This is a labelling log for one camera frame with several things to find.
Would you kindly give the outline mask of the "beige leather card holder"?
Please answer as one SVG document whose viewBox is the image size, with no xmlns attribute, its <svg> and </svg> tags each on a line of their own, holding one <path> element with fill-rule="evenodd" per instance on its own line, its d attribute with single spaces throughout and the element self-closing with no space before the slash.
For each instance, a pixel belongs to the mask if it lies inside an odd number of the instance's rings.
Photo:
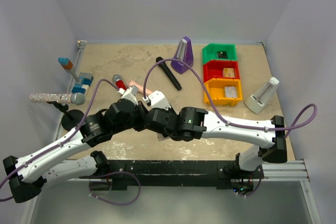
<svg viewBox="0 0 336 224">
<path fill-rule="evenodd" d="M 167 140 L 169 138 L 170 138 L 169 136 L 164 136 L 164 135 L 159 134 L 159 133 L 157 134 L 157 139 L 159 140 L 159 142 Z"/>
</svg>

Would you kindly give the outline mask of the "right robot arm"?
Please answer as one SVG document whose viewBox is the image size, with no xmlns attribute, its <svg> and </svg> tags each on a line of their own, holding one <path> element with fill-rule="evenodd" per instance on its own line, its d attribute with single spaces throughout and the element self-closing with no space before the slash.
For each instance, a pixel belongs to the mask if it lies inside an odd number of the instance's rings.
<svg viewBox="0 0 336 224">
<path fill-rule="evenodd" d="M 280 116 L 266 121 L 228 118 L 223 122 L 214 112 L 193 107 L 185 107 L 180 113 L 172 109 L 151 109 L 145 121 L 146 129 L 174 141 L 222 138 L 249 143 L 250 148 L 236 156 L 234 172 L 240 178 L 247 177 L 263 163 L 287 162 L 282 124 Z"/>
</svg>

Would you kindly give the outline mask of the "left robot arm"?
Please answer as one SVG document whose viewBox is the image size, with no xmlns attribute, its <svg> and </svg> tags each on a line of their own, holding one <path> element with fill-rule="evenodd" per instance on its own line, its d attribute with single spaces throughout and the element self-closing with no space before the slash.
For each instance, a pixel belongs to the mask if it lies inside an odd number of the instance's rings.
<svg viewBox="0 0 336 224">
<path fill-rule="evenodd" d="M 54 143 L 25 157 L 9 156 L 3 160 L 6 181 L 16 203 L 38 196 L 44 186 L 77 177 L 103 178 L 111 171 L 101 151 L 77 161 L 71 156 L 111 140 L 117 133 L 128 129 L 144 130 L 148 110 L 138 102 L 120 99 L 108 109 L 92 114 L 82 126 L 74 127 Z"/>
</svg>

